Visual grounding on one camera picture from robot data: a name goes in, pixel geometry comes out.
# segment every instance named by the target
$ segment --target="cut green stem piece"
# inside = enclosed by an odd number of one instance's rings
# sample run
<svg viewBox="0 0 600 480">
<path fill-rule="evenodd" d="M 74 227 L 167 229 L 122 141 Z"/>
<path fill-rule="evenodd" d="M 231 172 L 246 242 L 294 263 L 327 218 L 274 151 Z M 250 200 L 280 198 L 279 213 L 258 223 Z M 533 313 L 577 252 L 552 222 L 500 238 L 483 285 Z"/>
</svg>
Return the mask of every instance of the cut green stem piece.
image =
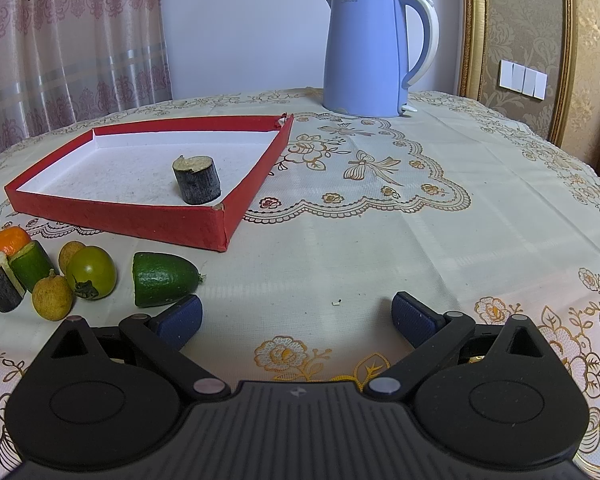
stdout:
<svg viewBox="0 0 600 480">
<path fill-rule="evenodd" d="M 0 312 L 10 312 L 16 308 L 25 294 L 9 266 L 7 255 L 0 251 Z"/>
<path fill-rule="evenodd" d="M 33 292 L 37 282 L 48 278 L 50 270 L 56 272 L 54 264 L 37 240 L 29 242 L 9 258 L 9 265 L 16 278 L 29 292 Z"/>
</svg>

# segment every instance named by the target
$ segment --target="kettle handle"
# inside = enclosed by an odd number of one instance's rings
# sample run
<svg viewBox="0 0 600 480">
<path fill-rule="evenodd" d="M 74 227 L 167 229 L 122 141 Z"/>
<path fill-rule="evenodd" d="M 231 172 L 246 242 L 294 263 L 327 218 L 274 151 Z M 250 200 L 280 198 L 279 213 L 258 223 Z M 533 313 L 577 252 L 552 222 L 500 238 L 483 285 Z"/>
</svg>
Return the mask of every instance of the kettle handle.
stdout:
<svg viewBox="0 0 600 480">
<path fill-rule="evenodd" d="M 424 42 L 422 53 L 418 62 L 409 70 L 402 80 L 402 88 L 408 88 L 413 85 L 429 69 L 433 63 L 438 50 L 438 39 L 440 38 L 440 25 L 438 24 L 438 15 L 433 7 L 431 0 L 398 0 L 405 6 L 413 7 L 420 15 L 422 20 L 422 29 L 424 32 Z"/>
</svg>

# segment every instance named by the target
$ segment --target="pink patterned curtain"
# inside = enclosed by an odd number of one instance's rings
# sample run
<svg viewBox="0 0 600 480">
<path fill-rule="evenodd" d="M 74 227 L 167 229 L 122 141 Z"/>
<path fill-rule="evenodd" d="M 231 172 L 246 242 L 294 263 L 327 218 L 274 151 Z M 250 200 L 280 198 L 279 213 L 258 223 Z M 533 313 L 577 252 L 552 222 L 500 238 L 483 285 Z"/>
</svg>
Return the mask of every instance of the pink patterned curtain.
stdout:
<svg viewBox="0 0 600 480">
<path fill-rule="evenodd" d="M 0 0 L 0 152 L 168 99 L 160 0 Z"/>
</svg>

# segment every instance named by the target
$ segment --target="wall switch panel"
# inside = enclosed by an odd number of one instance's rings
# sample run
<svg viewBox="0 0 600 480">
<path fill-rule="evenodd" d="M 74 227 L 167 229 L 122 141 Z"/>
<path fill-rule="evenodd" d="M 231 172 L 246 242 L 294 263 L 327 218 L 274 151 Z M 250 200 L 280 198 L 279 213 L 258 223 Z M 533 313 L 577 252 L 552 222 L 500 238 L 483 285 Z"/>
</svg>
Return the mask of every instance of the wall switch panel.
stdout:
<svg viewBox="0 0 600 480">
<path fill-rule="evenodd" d="M 536 72 L 536 88 L 534 89 L 534 97 L 544 99 L 544 91 L 546 90 L 546 74 Z"/>
<path fill-rule="evenodd" d="M 546 74 L 538 72 L 538 70 L 518 65 L 506 59 L 500 60 L 498 85 L 501 88 L 542 100 L 546 92 L 546 78 Z"/>
<path fill-rule="evenodd" d="M 538 72 L 530 68 L 525 68 L 525 81 L 522 85 L 522 93 L 529 97 L 534 96 L 534 90 L 536 89 L 536 76 Z"/>
<path fill-rule="evenodd" d="M 511 83 L 511 89 L 516 92 L 522 92 L 522 85 L 525 82 L 525 67 L 513 64 L 513 78 Z"/>
<path fill-rule="evenodd" d="M 500 61 L 500 81 L 499 85 L 503 88 L 511 90 L 513 78 L 513 63 L 506 60 Z"/>
</svg>

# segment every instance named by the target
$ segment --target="green tomato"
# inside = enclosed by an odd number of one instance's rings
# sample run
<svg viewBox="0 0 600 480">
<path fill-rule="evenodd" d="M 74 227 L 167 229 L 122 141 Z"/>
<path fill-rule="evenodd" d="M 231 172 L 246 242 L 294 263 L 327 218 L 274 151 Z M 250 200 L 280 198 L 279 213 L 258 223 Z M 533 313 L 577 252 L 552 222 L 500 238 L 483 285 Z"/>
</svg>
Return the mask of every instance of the green tomato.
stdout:
<svg viewBox="0 0 600 480">
<path fill-rule="evenodd" d="M 116 266 L 107 252 L 96 246 L 80 249 L 66 268 L 66 280 L 78 298 L 99 300 L 116 286 Z"/>
</svg>

